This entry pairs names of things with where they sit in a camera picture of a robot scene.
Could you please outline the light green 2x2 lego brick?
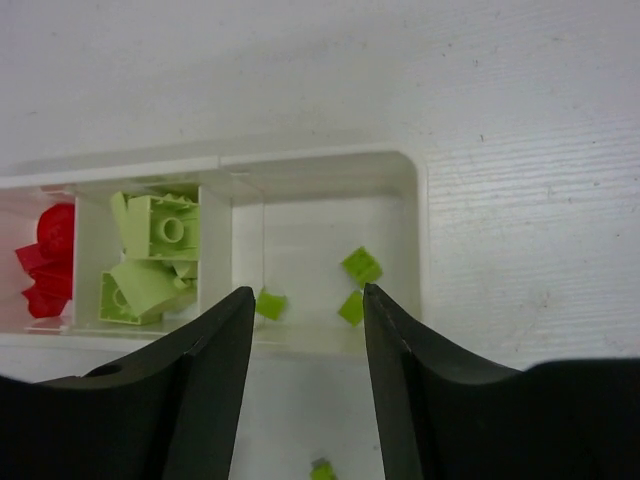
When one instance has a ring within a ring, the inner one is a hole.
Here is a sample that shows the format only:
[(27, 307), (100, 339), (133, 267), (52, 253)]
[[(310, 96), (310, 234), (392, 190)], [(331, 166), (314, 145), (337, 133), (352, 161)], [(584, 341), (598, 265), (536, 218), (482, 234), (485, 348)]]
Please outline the light green 2x2 lego brick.
[(193, 200), (188, 196), (178, 195), (172, 192), (166, 192), (166, 193), (158, 192), (158, 193), (153, 193), (152, 196), (154, 198), (157, 198), (166, 202), (177, 202), (177, 203), (188, 204), (188, 205), (194, 205), (198, 203), (197, 200)]
[(200, 205), (143, 195), (127, 203), (124, 250), (135, 260), (197, 261)]

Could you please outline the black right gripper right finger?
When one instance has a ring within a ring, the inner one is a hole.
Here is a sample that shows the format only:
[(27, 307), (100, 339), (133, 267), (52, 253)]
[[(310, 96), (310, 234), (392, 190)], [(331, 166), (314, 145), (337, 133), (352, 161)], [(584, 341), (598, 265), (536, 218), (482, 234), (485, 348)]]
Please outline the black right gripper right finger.
[(366, 353), (389, 479), (635, 479), (637, 359), (494, 363), (364, 290)]

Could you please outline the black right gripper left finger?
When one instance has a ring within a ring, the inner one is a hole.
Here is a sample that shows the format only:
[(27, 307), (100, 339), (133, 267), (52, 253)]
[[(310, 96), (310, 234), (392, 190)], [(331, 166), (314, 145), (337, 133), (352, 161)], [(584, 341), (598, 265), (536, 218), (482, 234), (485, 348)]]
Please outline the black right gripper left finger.
[(5, 479), (225, 479), (254, 326), (241, 287), (82, 376), (1, 381)]

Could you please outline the red transparent curved lego piece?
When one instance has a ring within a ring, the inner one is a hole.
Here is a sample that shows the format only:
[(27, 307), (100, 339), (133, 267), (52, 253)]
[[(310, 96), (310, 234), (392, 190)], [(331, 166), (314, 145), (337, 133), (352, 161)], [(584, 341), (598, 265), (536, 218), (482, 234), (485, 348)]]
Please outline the red transparent curved lego piece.
[(36, 238), (46, 259), (70, 258), (75, 235), (75, 205), (57, 203), (45, 210), (38, 221)]

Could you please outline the light green 2x3 lego brick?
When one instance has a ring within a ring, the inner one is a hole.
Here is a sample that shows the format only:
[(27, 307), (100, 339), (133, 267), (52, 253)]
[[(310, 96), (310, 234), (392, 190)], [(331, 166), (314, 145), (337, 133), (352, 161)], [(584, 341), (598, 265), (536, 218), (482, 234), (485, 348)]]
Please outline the light green 2x3 lego brick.
[(169, 272), (155, 262), (126, 260), (101, 274), (99, 319), (141, 326), (162, 319), (172, 295)]

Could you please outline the light green sloped lego brick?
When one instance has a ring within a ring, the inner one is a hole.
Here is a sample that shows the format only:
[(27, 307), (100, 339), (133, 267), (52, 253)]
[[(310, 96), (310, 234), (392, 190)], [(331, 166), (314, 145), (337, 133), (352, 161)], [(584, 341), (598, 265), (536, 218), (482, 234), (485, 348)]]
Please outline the light green sloped lego brick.
[(174, 275), (173, 284), (180, 290), (186, 290), (197, 287), (198, 279), (198, 262), (175, 260), (168, 261), (165, 265)]

